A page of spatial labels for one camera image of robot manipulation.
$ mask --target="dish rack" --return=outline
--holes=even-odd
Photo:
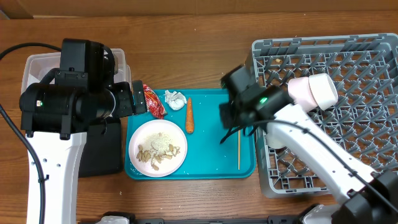
[[[287,89],[291,78],[327,73],[335,106],[309,116],[343,149],[378,172],[398,171],[398,35],[366,34],[257,40],[246,66],[262,86]],[[325,184],[289,149],[256,132],[262,193],[271,198],[327,194]]]

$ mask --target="wooden table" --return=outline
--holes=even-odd
[[[398,34],[398,11],[11,20],[0,21],[0,51],[24,42],[60,47],[66,37],[89,39],[123,49],[132,79],[153,89],[218,88],[221,73],[244,62],[257,39],[382,32]],[[0,61],[0,103],[18,126],[26,58],[47,52],[29,47]],[[27,151],[2,118],[0,152],[0,223],[25,223]],[[265,198],[257,170],[242,180],[190,181],[134,181],[122,172],[79,180],[77,219],[100,218],[107,211],[168,220],[255,218],[297,214],[316,202],[335,201],[330,195]]]

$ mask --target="snack wrapper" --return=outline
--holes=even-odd
[[[145,100],[150,113],[152,113],[152,115],[157,119],[164,119],[164,116],[167,115],[167,112],[159,97],[151,88],[149,88],[149,86],[143,84],[143,87]]]

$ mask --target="green light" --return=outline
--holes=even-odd
[[[260,103],[265,103],[268,100],[268,98],[264,97],[260,99]]]

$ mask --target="plastic container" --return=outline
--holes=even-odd
[[[130,67],[122,49],[111,49],[118,58],[119,71],[114,76],[114,82],[129,82],[131,88]],[[52,68],[59,68],[61,52],[31,55],[26,60],[24,77],[22,78],[21,94],[32,84],[39,82]]]
[[[130,116],[127,122],[126,156],[124,169],[126,174],[136,180],[196,180],[196,179],[231,179],[249,177],[256,168],[253,136],[241,136],[241,169],[238,170],[238,134],[230,136],[223,144],[221,138],[228,130],[223,129],[218,106],[228,102],[226,90],[175,90],[192,98],[195,130],[187,134],[185,118],[187,106],[174,111],[164,101],[165,90],[154,90],[162,101],[168,115],[165,119],[180,127],[187,137],[187,156],[183,164],[174,173],[160,178],[147,177],[131,164],[129,143],[135,130],[151,121],[150,113]]]
[[[257,40],[246,66],[261,85],[327,73],[339,94],[309,112],[329,136],[378,172],[398,171],[398,36],[366,34]],[[257,130],[261,190],[267,197],[327,194],[325,184],[289,149],[268,147]]]

